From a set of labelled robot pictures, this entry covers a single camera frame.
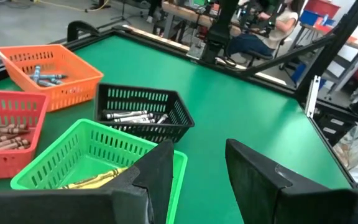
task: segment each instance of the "blue crayon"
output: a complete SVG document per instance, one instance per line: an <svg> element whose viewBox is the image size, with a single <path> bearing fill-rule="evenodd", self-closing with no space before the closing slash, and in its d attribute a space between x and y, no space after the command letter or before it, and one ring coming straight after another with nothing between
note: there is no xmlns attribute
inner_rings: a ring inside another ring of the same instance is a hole
<svg viewBox="0 0 358 224"><path fill-rule="evenodd" d="M36 65L34 75L31 77L35 83L38 83L38 81L40 80L40 72L41 72L41 66Z"/></svg>
<svg viewBox="0 0 358 224"><path fill-rule="evenodd" d="M57 79L57 78L51 78L49 81L50 81L51 83L53 83L53 84L56 84L56 85L63 84L63 82L60 81L60 80Z"/></svg>
<svg viewBox="0 0 358 224"><path fill-rule="evenodd" d="M43 80L38 80L38 84L39 84L40 86L44 86L44 87L55 86L55 84L50 83L50 82L46 82L46 81L43 81Z"/></svg>
<svg viewBox="0 0 358 224"><path fill-rule="evenodd" d="M51 79L51 78L56 78L56 79L62 79L62 78L66 78L67 75L56 75L56 74L51 74L51 75L39 75L40 79Z"/></svg>

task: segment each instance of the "green plastic basket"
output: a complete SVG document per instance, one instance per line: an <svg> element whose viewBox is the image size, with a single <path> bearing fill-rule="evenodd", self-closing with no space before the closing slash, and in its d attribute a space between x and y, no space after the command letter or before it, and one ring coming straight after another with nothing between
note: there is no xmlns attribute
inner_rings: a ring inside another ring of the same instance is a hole
<svg viewBox="0 0 358 224"><path fill-rule="evenodd" d="M12 180L16 190L57 189L118 167L129 167L157 144L80 119ZM175 221L187 156L175 151L167 223Z"/></svg>

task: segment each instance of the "green table surface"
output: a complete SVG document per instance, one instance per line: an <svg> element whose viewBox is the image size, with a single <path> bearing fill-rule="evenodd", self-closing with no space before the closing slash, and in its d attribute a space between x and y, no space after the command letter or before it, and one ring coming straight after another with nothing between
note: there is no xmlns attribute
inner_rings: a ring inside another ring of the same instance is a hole
<svg viewBox="0 0 358 224"><path fill-rule="evenodd" d="M183 98L196 125L175 144L188 156L175 223L242 223L227 175L227 138L331 189L350 188L292 98L120 37L76 54L104 73L102 82L176 90ZM20 88L5 79L0 90ZM37 155L77 119L92 119L93 110L92 100L49 113ZM0 190L9 181L0 180Z"/></svg>

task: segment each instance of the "red plastic basket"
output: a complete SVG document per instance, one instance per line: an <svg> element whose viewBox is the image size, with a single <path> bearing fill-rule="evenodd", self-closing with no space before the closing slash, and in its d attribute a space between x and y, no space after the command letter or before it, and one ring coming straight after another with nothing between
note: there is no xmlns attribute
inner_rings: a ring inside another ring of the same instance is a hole
<svg viewBox="0 0 358 224"><path fill-rule="evenodd" d="M22 90L41 92L50 97L49 111L92 100L103 74L60 44L0 47L0 56L10 78ZM35 66L42 74L64 74L64 84L41 87L29 75Z"/></svg>
<svg viewBox="0 0 358 224"><path fill-rule="evenodd" d="M30 148L0 151L0 178L14 177L34 157L47 112L48 96L40 93L0 91L0 124L28 124Z"/></svg>
<svg viewBox="0 0 358 224"><path fill-rule="evenodd" d="M341 7L324 0L309 0L305 10L318 13L320 16L328 14L330 19L334 18Z"/></svg>

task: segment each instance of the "black plastic basket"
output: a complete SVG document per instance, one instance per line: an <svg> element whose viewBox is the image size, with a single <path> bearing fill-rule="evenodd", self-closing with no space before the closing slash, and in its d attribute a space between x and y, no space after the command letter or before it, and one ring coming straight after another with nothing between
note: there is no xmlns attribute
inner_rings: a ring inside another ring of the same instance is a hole
<svg viewBox="0 0 358 224"><path fill-rule="evenodd" d="M169 118L163 124L122 123L105 119L103 110L147 110L154 114L156 121L164 114ZM176 91L106 83L98 85L94 120L156 143L165 139L178 142L187 130L195 125Z"/></svg>

